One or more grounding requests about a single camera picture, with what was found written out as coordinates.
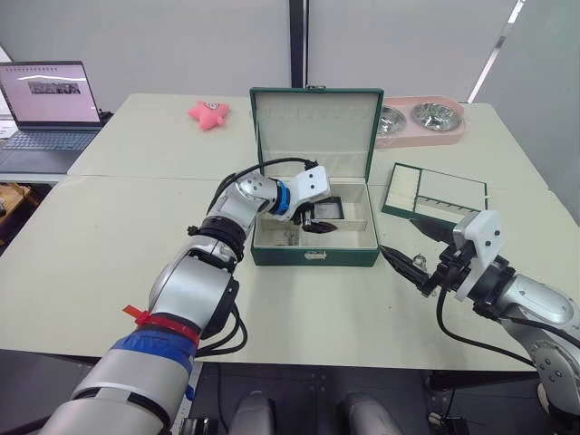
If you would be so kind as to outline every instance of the laptop screen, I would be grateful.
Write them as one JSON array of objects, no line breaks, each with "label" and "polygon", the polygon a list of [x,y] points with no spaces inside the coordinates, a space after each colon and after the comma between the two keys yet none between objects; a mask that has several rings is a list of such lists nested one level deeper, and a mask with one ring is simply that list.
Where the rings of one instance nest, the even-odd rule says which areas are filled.
[{"label": "laptop screen", "polygon": [[80,62],[0,63],[0,87],[20,128],[101,125]]}]

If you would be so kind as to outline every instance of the open green case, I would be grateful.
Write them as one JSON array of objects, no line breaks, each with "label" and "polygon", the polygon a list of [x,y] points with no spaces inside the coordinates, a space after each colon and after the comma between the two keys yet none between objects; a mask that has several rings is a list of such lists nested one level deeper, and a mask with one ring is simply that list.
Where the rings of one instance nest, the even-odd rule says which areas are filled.
[{"label": "open green case", "polygon": [[[260,215],[252,237],[259,266],[372,266],[379,248],[366,182],[381,115],[381,89],[252,88],[250,98],[260,162],[283,157],[317,160],[340,197],[338,230],[306,233],[292,222]],[[263,169],[287,180],[299,163]]]}]

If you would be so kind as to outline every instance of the case lid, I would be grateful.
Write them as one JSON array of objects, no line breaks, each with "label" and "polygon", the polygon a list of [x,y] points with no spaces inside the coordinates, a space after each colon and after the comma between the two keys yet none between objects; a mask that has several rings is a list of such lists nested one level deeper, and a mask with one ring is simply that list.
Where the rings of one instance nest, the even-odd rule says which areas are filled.
[{"label": "case lid", "polygon": [[[382,89],[250,89],[258,160],[301,157],[317,160],[330,177],[368,180],[382,95]],[[292,177],[296,165],[263,173]]]}]

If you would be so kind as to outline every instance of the blue tape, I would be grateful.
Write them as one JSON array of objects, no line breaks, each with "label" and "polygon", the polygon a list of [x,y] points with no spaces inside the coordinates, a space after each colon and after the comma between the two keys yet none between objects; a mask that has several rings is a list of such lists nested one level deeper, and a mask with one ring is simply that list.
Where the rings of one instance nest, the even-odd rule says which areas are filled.
[{"label": "blue tape", "polygon": [[121,338],[112,349],[123,349],[157,355],[181,364],[191,374],[189,356],[196,354],[196,345],[186,337],[161,331],[135,331]]},{"label": "blue tape", "polygon": [[288,207],[290,206],[290,195],[289,195],[289,191],[288,188],[286,187],[286,185],[278,180],[279,186],[280,186],[280,191],[282,193],[282,197],[280,198],[280,203],[278,204],[278,208],[272,212],[273,215],[283,215],[287,210]]}]

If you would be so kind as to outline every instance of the laptop keyboard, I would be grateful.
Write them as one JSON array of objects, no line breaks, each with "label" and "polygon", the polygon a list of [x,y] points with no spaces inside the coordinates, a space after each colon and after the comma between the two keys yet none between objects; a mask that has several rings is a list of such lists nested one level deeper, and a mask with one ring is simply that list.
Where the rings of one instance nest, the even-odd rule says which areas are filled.
[{"label": "laptop keyboard", "polygon": [[4,150],[82,151],[97,135],[96,131],[17,131]]}]

